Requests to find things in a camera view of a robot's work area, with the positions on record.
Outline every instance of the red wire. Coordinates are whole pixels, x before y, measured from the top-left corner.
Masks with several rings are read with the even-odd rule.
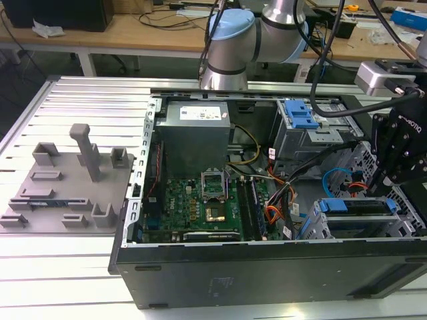
[[[157,162],[156,162],[156,166],[155,166],[155,180],[153,183],[153,186],[151,187],[151,189],[148,191],[148,194],[145,196],[145,198],[148,198],[149,195],[151,195],[151,192],[153,192],[155,185],[157,184],[157,180],[159,179],[159,166],[160,166],[160,145],[157,145]]]

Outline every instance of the table leg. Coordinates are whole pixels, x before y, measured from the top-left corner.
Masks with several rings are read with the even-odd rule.
[[[14,64],[18,65],[21,63],[20,58],[18,57],[18,54],[16,50],[4,50],[3,51],[5,55],[9,58],[9,60]]]
[[[139,55],[133,57],[133,70],[141,70],[141,60],[139,59]]]
[[[296,71],[294,82],[297,83],[305,83],[308,76],[308,71],[310,70],[310,63],[301,62],[298,65],[298,69]]]
[[[85,77],[96,77],[95,65],[89,53],[78,53],[80,65]]]

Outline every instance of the yellow wire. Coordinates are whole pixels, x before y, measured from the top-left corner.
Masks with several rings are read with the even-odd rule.
[[[254,162],[258,157],[260,156],[260,145],[258,145],[258,141],[256,141],[255,137],[245,128],[243,128],[241,125],[235,125],[237,128],[241,129],[244,133],[246,133],[256,144],[256,153],[252,159],[245,160],[245,161],[236,161],[236,162],[227,162],[228,165],[247,165],[249,163]]]

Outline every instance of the aluminum work table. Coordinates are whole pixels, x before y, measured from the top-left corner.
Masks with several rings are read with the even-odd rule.
[[[138,154],[152,87],[197,88],[196,81],[62,77],[48,81],[0,143],[0,210],[34,163],[40,141],[78,152],[74,123],[91,126],[99,152]],[[250,89],[299,91],[298,83],[250,83]],[[320,85],[319,93],[380,100],[356,86]],[[107,272],[113,237],[0,237],[0,319],[427,319],[427,275],[381,300],[329,301],[140,311],[120,276]]]

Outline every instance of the computer components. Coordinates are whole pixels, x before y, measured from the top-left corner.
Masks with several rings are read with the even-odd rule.
[[[223,171],[208,169],[201,173],[201,197],[205,202],[226,200],[226,180]]]
[[[328,175],[328,188],[336,199],[325,198],[322,177],[326,172],[340,166],[353,173],[369,166],[369,161],[362,167],[350,164],[359,161],[360,155],[369,150],[357,139],[366,134],[359,124],[362,120],[369,121],[369,116],[331,121],[316,119],[305,99],[302,93],[162,91],[149,101],[132,191],[135,183],[144,184],[140,177],[146,175],[149,154],[156,150],[153,146],[163,143],[164,206],[156,220],[151,218],[145,205],[141,206],[143,195],[129,199],[123,236],[117,236],[115,255],[117,268],[139,309],[381,298],[426,272],[425,239],[411,229],[405,214],[408,206],[401,206],[399,210],[397,201],[364,199],[364,190],[357,192],[357,198],[349,198],[353,195],[342,191],[340,186],[347,183],[351,175],[340,175],[338,171]],[[305,106],[297,105],[303,107],[301,113],[298,109],[292,110],[291,122],[284,119],[290,112],[284,112],[286,100],[305,103]],[[354,97],[323,96],[318,103],[333,110],[349,105],[353,109],[360,107],[351,105],[354,101],[357,101]],[[228,131],[240,125],[255,139],[239,130],[243,139],[222,141],[221,148],[214,150],[215,143],[205,149],[206,152],[191,148],[191,141],[185,135],[179,136],[181,127],[162,127],[171,114],[178,115],[177,110],[188,103],[195,106],[223,103],[233,110],[225,115],[230,117]],[[272,110],[272,103],[277,105],[277,110]],[[270,113],[275,111],[276,118],[270,114],[258,121],[264,108]],[[292,127],[294,123],[311,119],[319,127]],[[313,132],[331,127],[340,136],[337,143],[324,138],[335,139],[334,130],[324,136]],[[193,128],[183,130],[195,132]],[[206,140],[209,135],[205,133],[212,128],[208,125],[197,130]],[[285,138],[286,133],[289,133],[286,137],[291,137],[293,130],[300,130],[296,144]],[[279,147],[271,159],[268,149],[276,143]],[[191,161],[179,158],[180,150],[174,149],[178,145],[185,147],[185,156]],[[334,151],[328,153],[327,158],[298,175],[298,179],[290,179],[294,167],[320,152],[332,150],[330,146]],[[340,146],[349,149],[337,149]],[[252,161],[258,150],[259,156]],[[230,158],[227,163],[224,158],[220,164],[217,156],[223,153]],[[179,172],[174,161],[181,162],[187,172]],[[202,176],[207,172],[213,174]],[[368,172],[357,175],[358,181],[366,183],[369,179]],[[286,192],[278,196],[276,192],[282,190],[286,182],[290,182],[294,190],[283,189]],[[277,212],[266,210],[270,199],[274,200]],[[338,210],[334,202],[341,203]],[[320,208],[317,215],[314,203]],[[305,234],[313,229],[319,237],[310,238]],[[253,285],[254,279],[257,279],[256,285]],[[290,287],[298,290],[287,290]]]
[[[387,198],[325,198],[314,203],[297,239],[411,237],[415,231]]]
[[[342,108],[342,100],[319,98],[318,104],[325,111]],[[354,120],[323,118],[313,114],[308,99],[283,99],[278,101],[275,126],[278,127],[272,149],[275,151],[273,172],[291,171],[302,161],[331,145],[362,137],[363,132]]]
[[[196,178],[226,164],[230,117],[221,101],[170,101],[157,120],[169,178]]]

